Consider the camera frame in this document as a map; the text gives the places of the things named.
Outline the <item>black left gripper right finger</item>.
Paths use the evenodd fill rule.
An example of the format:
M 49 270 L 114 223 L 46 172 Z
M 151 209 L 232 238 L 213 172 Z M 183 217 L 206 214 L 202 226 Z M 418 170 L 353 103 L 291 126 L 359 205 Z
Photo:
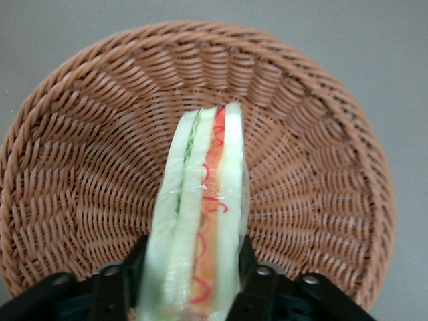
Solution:
M 318 273 L 291 280 L 259 263 L 247 236 L 239 253 L 241 290 L 230 320 L 373 320 L 328 278 Z

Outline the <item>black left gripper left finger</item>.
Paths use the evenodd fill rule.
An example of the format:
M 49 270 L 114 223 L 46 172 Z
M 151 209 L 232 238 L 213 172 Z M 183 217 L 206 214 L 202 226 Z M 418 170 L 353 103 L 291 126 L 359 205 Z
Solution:
M 101 265 L 79 281 L 54 273 L 1 307 L 2 320 L 129 320 L 138 303 L 148 243 L 143 235 L 122 261 Z

